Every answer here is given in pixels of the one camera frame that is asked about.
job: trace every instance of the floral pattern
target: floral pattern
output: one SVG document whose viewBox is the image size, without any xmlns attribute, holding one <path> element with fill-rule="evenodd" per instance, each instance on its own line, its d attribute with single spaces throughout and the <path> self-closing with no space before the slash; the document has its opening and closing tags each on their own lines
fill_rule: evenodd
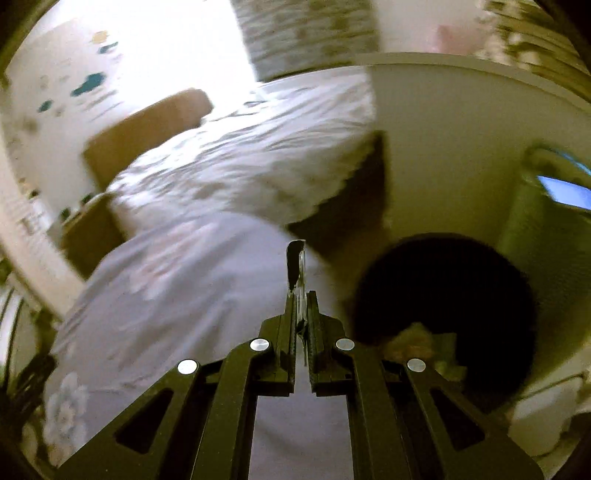
<svg viewBox="0 0 591 480">
<path fill-rule="evenodd" d="M 191 220 L 184 222 L 165 235 L 159 236 L 145 253 L 145 259 L 139 268 L 129 275 L 131 292 L 142 291 L 144 299 L 152 300 L 166 289 L 168 283 L 183 265 L 183 258 L 188 251 L 208 245 L 208 240 L 216 230 L 215 223 L 199 227 Z"/>
<path fill-rule="evenodd" d="M 78 385 L 75 372 L 67 374 L 60 389 L 49 398 L 43 440 L 53 466 L 59 467 L 86 443 L 87 432 L 82 415 L 86 412 L 87 402 L 88 389 Z"/>
</svg>

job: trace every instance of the wall decal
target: wall decal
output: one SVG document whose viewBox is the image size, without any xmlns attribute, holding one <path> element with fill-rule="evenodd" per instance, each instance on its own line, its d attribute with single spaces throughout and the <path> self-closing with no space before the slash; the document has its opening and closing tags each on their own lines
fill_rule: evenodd
<svg viewBox="0 0 591 480">
<path fill-rule="evenodd" d="M 113 48 L 115 48 L 117 45 L 119 45 L 119 42 L 116 41 L 110 45 L 104 45 L 101 48 L 99 48 L 99 54 L 105 54 L 105 53 L 109 53 L 111 50 L 113 50 Z"/>
<path fill-rule="evenodd" d="M 88 75 L 86 77 L 86 80 L 84 81 L 84 83 L 82 85 L 80 85 L 77 89 L 72 90 L 72 93 L 70 94 L 70 96 L 79 97 L 83 93 L 91 92 L 95 88 L 101 86 L 106 78 L 107 78 L 107 75 L 105 75 L 102 72 L 91 73 L 90 75 Z"/>
<path fill-rule="evenodd" d="M 42 112 L 47 112 L 51 106 L 53 105 L 53 100 L 45 100 L 45 102 L 43 102 L 41 104 L 41 106 L 37 109 L 37 112 L 42 113 Z"/>
</svg>

